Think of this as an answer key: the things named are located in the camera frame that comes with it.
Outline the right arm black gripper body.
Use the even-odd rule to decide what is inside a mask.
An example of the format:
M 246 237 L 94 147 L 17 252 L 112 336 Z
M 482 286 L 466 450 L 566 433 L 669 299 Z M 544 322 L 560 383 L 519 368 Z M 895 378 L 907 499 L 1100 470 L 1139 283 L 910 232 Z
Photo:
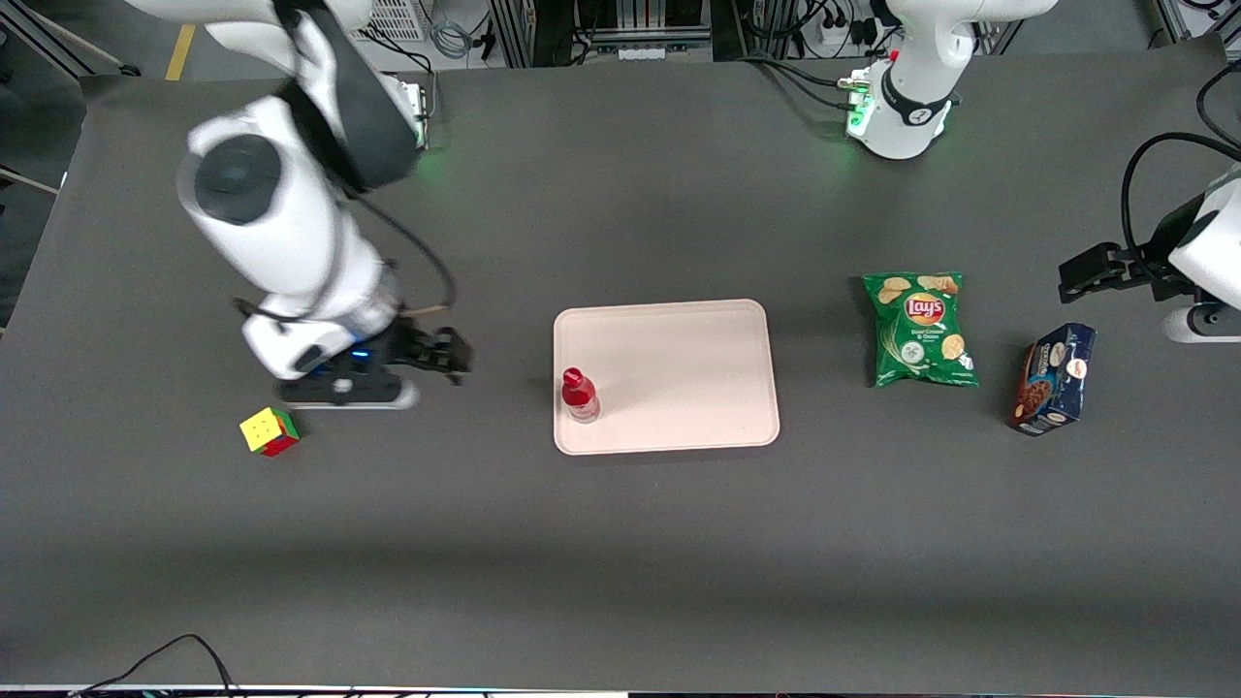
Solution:
M 393 323 L 386 330 L 386 366 L 413 366 L 449 373 L 449 328 L 423 332 L 416 323 Z

